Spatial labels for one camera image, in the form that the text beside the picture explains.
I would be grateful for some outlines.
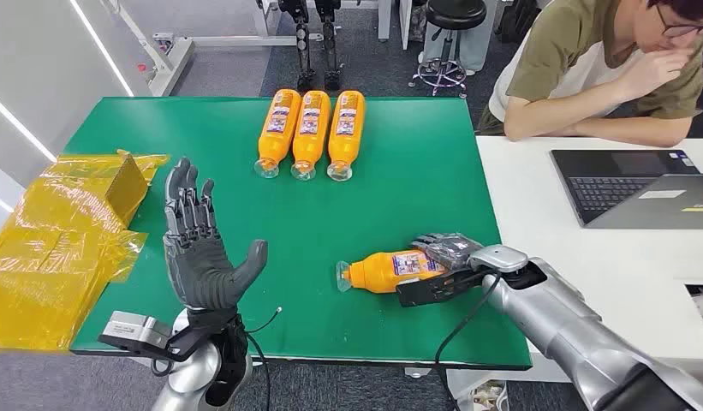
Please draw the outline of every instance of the cable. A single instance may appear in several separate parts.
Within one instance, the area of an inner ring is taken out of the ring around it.
[[[487,275],[487,274],[492,274],[494,273],[495,275],[495,282],[492,283],[492,286],[490,289],[488,289],[483,295],[482,298],[480,298],[479,301],[477,301],[477,304],[472,307],[471,310],[469,310],[469,313],[457,324],[454,330],[442,341],[441,344],[439,344],[439,348],[437,348],[437,353],[434,355],[434,366],[437,368],[437,374],[439,374],[439,379],[442,381],[442,386],[444,387],[444,391],[447,393],[447,398],[454,404],[455,406],[455,411],[460,411],[459,405],[457,405],[457,400],[455,399],[454,396],[452,396],[452,391],[450,390],[450,386],[447,384],[447,372],[439,366],[439,357],[442,356],[442,351],[444,348],[447,347],[447,344],[452,341],[452,338],[454,338],[457,333],[459,333],[465,325],[475,316],[477,315],[477,312],[480,310],[483,304],[490,298],[490,295],[492,294],[492,291],[495,290],[497,287],[497,284],[500,282],[500,277],[502,276],[502,273],[494,271],[494,270],[486,270],[482,271],[479,275]]]
[[[465,279],[463,279],[463,280],[458,281],[457,283],[455,283],[455,285],[475,282],[475,281],[477,281],[477,280],[483,278],[483,277],[486,276],[487,274],[489,274],[489,272],[487,272],[487,271],[482,271],[481,273],[475,274],[475,275],[473,275],[473,276],[470,276],[470,277],[467,277],[467,278],[465,278]]]
[[[260,362],[263,363],[263,366],[265,368],[265,385],[268,388],[265,392],[265,411],[270,411],[270,409],[271,409],[271,372],[268,371],[268,363],[265,361],[265,356],[263,355],[263,350],[260,349],[258,342],[255,341],[255,338],[253,338],[253,336],[251,336],[249,333],[247,334],[247,339],[250,340],[250,342],[253,343],[253,345],[255,346],[255,349],[258,350],[258,355],[260,355]]]
[[[157,369],[157,360],[152,359],[152,362],[149,363],[149,368],[150,370],[152,370],[152,374],[154,374],[155,377],[167,377],[168,375],[170,375],[170,372],[172,372],[172,366],[174,365],[174,361],[167,361],[167,368],[162,371],[159,371]]]
[[[263,330],[263,329],[264,329],[265,327],[267,327],[270,323],[272,323],[274,319],[276,319],[276,317],[278,316],[279,313],[281,313],[282,310],[283,310],[283,307],[278,307],[278,308],[276,308],[276,312],[273,313],[273,316],[271,317],[271,319],[268,320],[267,323],[263,324],[263,326],[261,326],[260,328],[256,328],[255,330],[252,330],[252,331],[247,331],[247,333],[248,333],[248,334],[253,334],[254,332],[258,332],[258,331],[260,331],[260,330]]]

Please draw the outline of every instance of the sleeve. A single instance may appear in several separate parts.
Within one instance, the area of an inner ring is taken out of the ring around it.
[[[675,119],[693,117],[701,113],[701,110],[696,108],[696,100],[699,99],[703,88],[702,53],[703,39],[700,39],[692,59],[682,69],[682,75],[639,98],[639,116]]]
[[[576,58],[582,18],[567,2],[553,2],[538,16],[523,45],[507,95],[529,101],[548,98]]]

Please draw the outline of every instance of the laptop keyboard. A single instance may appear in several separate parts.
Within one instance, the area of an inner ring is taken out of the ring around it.
[[[568,180],[578,210],[598,215],[625,201],[655,178],[571,177]]]

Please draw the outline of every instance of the olive t-shirt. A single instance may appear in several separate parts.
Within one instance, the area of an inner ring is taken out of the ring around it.
[[[509,96],[536,101],[561,98],[615,80],[643,57],[641,50],[614,56],[613,21],[620,0],[554,0],[538,16],[490,97],[490,112],[504,122]],[[639,116],[684,118],[699,114],[703,39],[682,74],[639,99]],[[597,116],[616,109],[608,107]]]

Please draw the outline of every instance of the man's hair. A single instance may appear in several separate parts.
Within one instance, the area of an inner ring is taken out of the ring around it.
[[[657,4],[671,7],[675,13],[687,20],[703,20],[703,0],[648,0],[648,7]]]

